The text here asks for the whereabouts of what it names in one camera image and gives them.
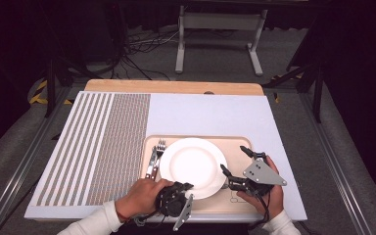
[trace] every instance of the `metal frame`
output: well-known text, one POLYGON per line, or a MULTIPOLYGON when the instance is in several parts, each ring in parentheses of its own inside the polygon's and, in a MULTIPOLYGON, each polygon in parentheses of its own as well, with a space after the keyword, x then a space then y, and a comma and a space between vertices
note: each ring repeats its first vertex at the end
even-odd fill
POLYGON ((259 62, 256 49, 258 47, 261 32, 266 19, 267 10, 261 14, 255 15, 236 15, 236 14, 209 14, 209 13, 185 13, 185 7, 179 9, 179 43, 176 55, 175 72, 182 73, 184 69, 185 55, 185 28, 214 28, 214 29, 237 29, 253 30, 255 32, 254 40, 248 43, 250 59, 253 63, 253 69, 257 76, 262 76, 263 71, 259 62))
POLYGON ((325 130, 323 129, 323 126, 316 121, 312 114, 312 106, 310 104, 308 94, 300 94, 300 98, 305 107, 305 112, 310 120, 310 123, 312 124, 319 142, 321 143, 322 151, 325 155, 325 161, 329 166, 332 176, 334 177, 335 183, 337 184, 341 197, 343 198, 343 201, 347 207, 356 232, 358 234, 372 234, 367 220, 365 219, 365 216, 358 205, 358 201, 355 198, 353 189, 345 177, 338 158, 332 149, 328 137, 325 134, 325 130))
POLYGON ((54 118, 57 116, 58 111, 63 106, 64 101, 67 99, 70 90, 71 89, 69 87, 61 88, 60 94, 57 97, 57 105, 55 106, 53 112, 51 112, 51 115, 41 122, 41 125, 39 126, 35 137, 33 138, 31 144, 29 145, 29 148, 23 156, 23 159, 15 170, 12 178, 8 181, 7 186, 0 198, 0 224, 4 220, 11 204, 17 196, 17 193, 20 190, 28 171, 38 154, 44 137, 49 127, 53 123, 54 118))

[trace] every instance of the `wooden table edge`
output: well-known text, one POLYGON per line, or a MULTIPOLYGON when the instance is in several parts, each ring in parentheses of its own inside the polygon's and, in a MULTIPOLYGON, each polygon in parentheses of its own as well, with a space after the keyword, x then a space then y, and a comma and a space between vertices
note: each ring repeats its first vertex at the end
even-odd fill
POLYGON ((203 81, 91 79, 87 82, 84 90, 134 93, 264 95, 261 86, 256 83, 203 81))

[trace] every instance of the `fork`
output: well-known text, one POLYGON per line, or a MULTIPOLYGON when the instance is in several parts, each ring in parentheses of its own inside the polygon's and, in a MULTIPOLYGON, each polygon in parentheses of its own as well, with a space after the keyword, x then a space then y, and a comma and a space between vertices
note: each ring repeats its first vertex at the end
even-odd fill
POLYGON ((152 175, 151 175, 151 178, 154 179, 154 180, 157 177, 158 168, 160 167, 161 156, 164 154, 164 151, 166 149, 165 143, 166 143, 166 141, 164 139, 160 139, 160 141, 158 142, 158 145, 157 145, 158 158, 157 158, 157 161, 155 162, 154 169, 152 170, 152 175))

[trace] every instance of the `metal rail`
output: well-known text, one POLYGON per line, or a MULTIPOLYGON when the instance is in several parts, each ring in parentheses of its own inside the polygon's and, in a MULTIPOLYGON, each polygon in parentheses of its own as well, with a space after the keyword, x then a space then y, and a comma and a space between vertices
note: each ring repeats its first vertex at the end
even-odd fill
POLYGON ((9 207, 13 203, 18 191, 23 185, 24 179, 41 147, 45 134, 47 133, 47 130, 51 126, 58 111, 62 107, 67 96, 69 95, 70 90, 71 89, 69 87, 60 88, 60 93, 57 97, 57 105, 54 111, 50 116, 48 116, 41 122, 41 125, 39 126, 37 133, 35 134, 31 144, 25 152, 23 159, 21 160, 20 164, 15 170, 15 173, 13 174, 12 178, 8 181, 8 184, 0 198, 0 224, 5 219, 9 207))
POLYGON ((328 137, 325 134, 325 130, 323 129, 323 126, 320 123, 318 123, 315 117, 313 116, 311 110, 312 105, 308 95, 306 93, 300 94, 300 98, 302 103, 304 104, 305 112, 310 119, 313 129, 317 134, 319 142, 322 145, 322 150, 325 155, 325 161, 328 164, 329 169, 331 170, 332 176, 334 177, 335 183, 338 186, 338 190, 340 191, 341 197, 343 198, 347 210, 350 213, 352 223, 355 226, 357 233, 372 234, 368 226, 368 223, 364 215, 362 214, 361 208, 359 207, 358 202, 356 201, 353 189, 350 183, 348 182, 347 178, 345 177, 345 174, 338 162, 337 156, 335 155, 332 146, 328 140, 328 137))

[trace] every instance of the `white sleeve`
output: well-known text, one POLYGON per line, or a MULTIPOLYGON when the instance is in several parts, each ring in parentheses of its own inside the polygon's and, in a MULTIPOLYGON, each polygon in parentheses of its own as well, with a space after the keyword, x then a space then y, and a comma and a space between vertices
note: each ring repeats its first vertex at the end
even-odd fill
POLYGON ((270 235, 300 235, 301 232, 292 223, 292 219, 286 214, 285 210, 277 214, 268 221, 264 227, 270 235))
POLYGON ((70 224, 59 235, 109 235, 117 232, 121 226, 115 202, 110 201, 84 219, 70 224))

